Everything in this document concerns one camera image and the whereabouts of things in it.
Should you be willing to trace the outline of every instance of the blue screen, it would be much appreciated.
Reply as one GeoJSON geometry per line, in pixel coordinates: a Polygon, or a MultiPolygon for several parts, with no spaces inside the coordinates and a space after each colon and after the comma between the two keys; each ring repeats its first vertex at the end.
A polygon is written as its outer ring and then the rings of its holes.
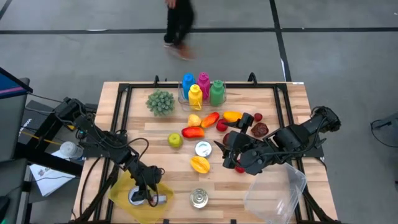
{"type": "Polygon", "coordinates": [[[0,73],[0,96],[21,95],[27,93],[27,90],[0,73]]]}

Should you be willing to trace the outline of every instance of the bottle rack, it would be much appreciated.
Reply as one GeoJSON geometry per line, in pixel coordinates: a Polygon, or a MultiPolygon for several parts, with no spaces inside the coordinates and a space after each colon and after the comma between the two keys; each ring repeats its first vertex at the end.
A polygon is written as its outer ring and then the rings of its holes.
{"type": "Polygon", "coordinates": [[[219,106],[223,105],[226,101],[225,82],[223,82],[223,85],[224,85],[224,98],[223,98],[222,103],[220,103],[218,105],[211,105],[210,104],[211,92],[210,92],[210,96],[207,99],[202,101],[201,109],[194,110],[194,109],[192,109],[192,106],[197,106],[197,105],[190,105],[189,100],[184,98],[182,82],[178,82],[178,102],[181,104],[181,107],[184,111],[212,111],[212,110],[214,110],[215,107],[219,107],[219,106]]]}

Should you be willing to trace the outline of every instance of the concrete floor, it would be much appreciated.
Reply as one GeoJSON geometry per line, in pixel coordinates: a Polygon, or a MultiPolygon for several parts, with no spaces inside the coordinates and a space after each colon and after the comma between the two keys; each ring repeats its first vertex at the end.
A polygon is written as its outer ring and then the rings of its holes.
{"type": "MultiPolygon", "coordinates": [[[[273,27],[269,1],[193,0],[197,27],[273,27]]],[[[398,27],[395,0],[278,0],[282,28],[398,27]]],[[[163,1],[12,0],[0,30],[163,29],[163,1]]],[[[342,120],[324,144],[331,191],[346,223],[396,223],[398,150],[378,143],[369,123],[398,111],[398,32],[283,33],[292,80],[305,82],[312,106],[342,120]]],[[[183,62],[162,47],[161,34],[0,35],[0,66],[29,77],[36,94],[96,103],[104,81],[179,80],[185,72],[212,78],[283,81],[273,32],[197,33],[197,59],[183,62]]],[[[398,145],[388,136],[376,134],[398,145]]],[[[31,222],[70,218],[78,181],[35,203],[31,222]]]]}

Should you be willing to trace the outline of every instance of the clear plastic container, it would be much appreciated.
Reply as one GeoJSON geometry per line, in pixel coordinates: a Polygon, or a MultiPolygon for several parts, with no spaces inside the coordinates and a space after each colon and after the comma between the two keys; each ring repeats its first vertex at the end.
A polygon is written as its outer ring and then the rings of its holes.
{"type": "Polygon", "coordinates": [[[250,185],[244,207],[265,223],[286,224],[306,184],[305,175],[288,163],[268,166],[250,185]]]}
{"type": "MultiPolygon", "coordinates": [[[[182,88],[181,82],[178,83],[178,102],[181,104],[181,107],[184,111],[191,111],[192,107],[191,106],[197,106],[197,105],[190,105],[189,100],[185,99],[184,97],[184,92],[182,88]]],[[[201,105],[201,111],[213,111],[214,108],[221,106],[223,103],[226,101],[226,87],[225,87],[225,82],[224,82],[224,99],[223,102],[220,103],[219,105],[211,105],[210,104],[210,97],[209,96],[207,99],[203,100],[203,103],[201,105]]]]}

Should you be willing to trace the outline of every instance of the wooden table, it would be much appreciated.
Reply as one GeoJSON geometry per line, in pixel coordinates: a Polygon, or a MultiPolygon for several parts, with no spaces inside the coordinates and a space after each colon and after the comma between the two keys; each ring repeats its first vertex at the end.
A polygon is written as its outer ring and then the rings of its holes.
{"type": "MultiPolygon", "coordinates": [[[[96,125],[102,130],[110,129],[118,85],[118,82],[104,83],[95,121],[96,125]]],[[[310,105],[305,86],[302,83],[287,83],[287,87],[294,121],[295,123],[302,123],[309,119],[310,115],[310,105]]],[[[147,96],[154,89],[133,89],[126,128],[129,139],[142,137],[147,138],[150,142],[149,149],[141,161],[148,166],[157,165],[166,170],[162,182],[174,190],[175,198],[164,218],[169,219],[170,223],[230,223],[231,219],[236,219],[238,223],[264,223],[264,221],[258,219],[249,211],[245,211],[243,204],[244,195],[255,177],[248,174],[238,174],[235,170],[226,169],[222,166],[222,153],[215,146],[213,140],[221,141],[225,133],[219,133],[215,127],[206,129],[206,140],[211,142],[213,146],[213,152],[209,158],[211,171],[208,174],[199,174],[190,167],[190,158],[195,155],[194,147],[197,141],[184,139],[183,147],[179,150],[168,146],[167,136],[172,132],[179,133],[181,129],[185,128],[188,115],[192,112],[180,109],[177,101],[177,89],[166,90],[174,94],[176,109],[172,116],[157,118],[145,105],[147,96]],[[194,209],[189,204],[190,192],[196,188],[205,189],[210,198],[208,205],[202,210],[194,209]]],[[[284,121],[285,124],[288,124],[285,105],[282,100],[283,95],[279,95],[284,112],[284,121]]],[[[258,89],[229,88],[227,89],[227,102],[215,111],[222,112],[226,110],[238,110],[251,114],[262,113],[264,115],[262,122],[268,125],[270,132],[279,127],[272,90],[261,89],[259,91],[258,89]]],[[[196,112],[196,114],[204,118],[211,112],[213,111],[200,111],[196,112]]],[[[121,108],[118,121],[121,120],[122,113],[123,109],[121,108]]],[[[144,143],[138,141],[133,143],[132,147],[138,152],[142,152],[144,143]]],[[[78,214],[79,210],[81,188],[93,161],[94,159],[89,159],[84,164],[73,208],[76,214],[78,214]]],[[[310,193],[330,217],[337,219],[324,166],[313,158],[304,158],[303,164],[310,193]]],[[[88,179],[83,197],[83,209],[90,204],[98,192],[102,169],[103,159],[97,163],[88,179]]],[[[108,197],[104,197],[101,219],[105,218],[107,204],[108,197]]],[[[301,199],[300,206],[303,219],[306,219],[307,216],[303,205],[304,202],[301,199]]],[[[124,210],[114,206],[112,223],[136,223],[136,221],[124,210]]]]}

